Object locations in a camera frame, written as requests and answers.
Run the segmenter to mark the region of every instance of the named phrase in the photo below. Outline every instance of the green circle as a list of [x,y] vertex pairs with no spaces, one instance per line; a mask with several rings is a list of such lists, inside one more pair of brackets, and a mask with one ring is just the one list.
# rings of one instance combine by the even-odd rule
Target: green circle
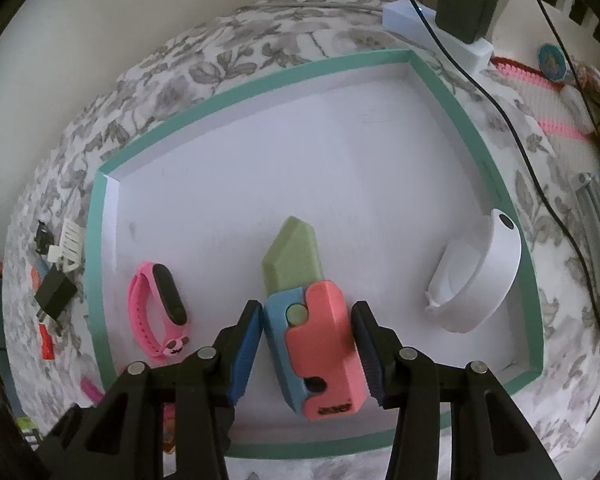
[[291,326],[304,325],[309,320],[309,310],[301,303],[294,303],[286,310],[286,321]]

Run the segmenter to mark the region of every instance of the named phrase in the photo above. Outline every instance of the black oval hole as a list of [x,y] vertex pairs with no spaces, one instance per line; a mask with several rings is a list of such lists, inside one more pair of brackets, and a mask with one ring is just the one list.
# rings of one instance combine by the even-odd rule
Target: black oval hole
[[312,394],[321,394],[327,389],[327,383],[322,377],[307,377],[304,379],[304,386]]
[[511,218],[509,218],[507,215],[501,214],[500,220],[502,220],[502,223],[506,225],[509,229],[513,229],[513,222],[511,221]]

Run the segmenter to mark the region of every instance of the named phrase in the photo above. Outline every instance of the orange object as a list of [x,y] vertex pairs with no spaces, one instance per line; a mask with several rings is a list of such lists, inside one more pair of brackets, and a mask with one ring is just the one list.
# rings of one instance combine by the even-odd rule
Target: orange object
[[43,323],[38,323],[38,330],[40,330],[42,336],[42,358],[46,361],[52,361],[54,358],[54,342]]
[[285,332],[289,361],[298,377],[322,378],[327,388],[309,396],[302,412],[309,420],[356,413],[368,389],[342,291],[324,280],[309,285],[304,297],[309,319]]
[[40,288],[40,275],[38,274],[38,270],[35,266],[31,266],[31,286],[33,287],[33,292],[37,292]]

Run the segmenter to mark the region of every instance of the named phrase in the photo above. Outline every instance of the white plastic object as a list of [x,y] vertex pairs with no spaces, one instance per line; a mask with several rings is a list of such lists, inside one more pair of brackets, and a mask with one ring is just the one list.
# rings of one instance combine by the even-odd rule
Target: white plastic object
[[[462,68],[471,75],[475,75],[480,70],[487,68],[493,54],[493,45],[491,43],[484,38],[480,38],[480,40],[474,41],[471,44],[464,43],[448,32],[438,28],[436,25],[435,10],[425,7],[423,4],[420,4],[420,10],[437,37],[440,38],[442,45],[444,45],[449,54],[451,54]],[[387,30],[397,32],[419,46],[440,53],[444,57],[409,0],[398,0],[397,2],[391,2],[383,6],[382,26]]]
[[470,332],[500,306],[518,272],[522,244],[499,209],[451,240],[425,292],[427,312],[449,332]]
[[567,110],[573,116],[573,120],[578,129],[583,134],[590,134],[594,131],[595,128],[589,117],[589,112],[587,112],[587,105],[584,102],[584,97],[582,97],[582,94],[577,88],[565,85],[564,88],[560,90],[560,99],[562,99]]
[[65,218],[60,234],[60,243],[49,246],[46,259],[50,264],[57,264],[62,272],[71,272],[82,265],[82,246],[84,244],[84,228]]

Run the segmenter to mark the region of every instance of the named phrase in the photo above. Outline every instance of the silver screw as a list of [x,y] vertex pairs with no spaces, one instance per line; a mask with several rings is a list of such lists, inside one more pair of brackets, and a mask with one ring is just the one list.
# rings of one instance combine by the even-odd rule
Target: silver screw
[[126,371],[129,372],[130,375],[140,375],[144,372],[144,368],[145,364],[142,361],[136,361],[126,367]]
[[203,346],[198,350],[198,357],[200,359],[213,359],[216,357],[216,349],[212,346]]
[[418,357],[418,351],[410,346],[401,348],[399,354],[401,358],[406,359],[407,361],[413,361],[416,357]]
[[483,363],[482,361],[472,361],[471,362],[471,370],[473,370],[477,374],[486,373],[489,367]]

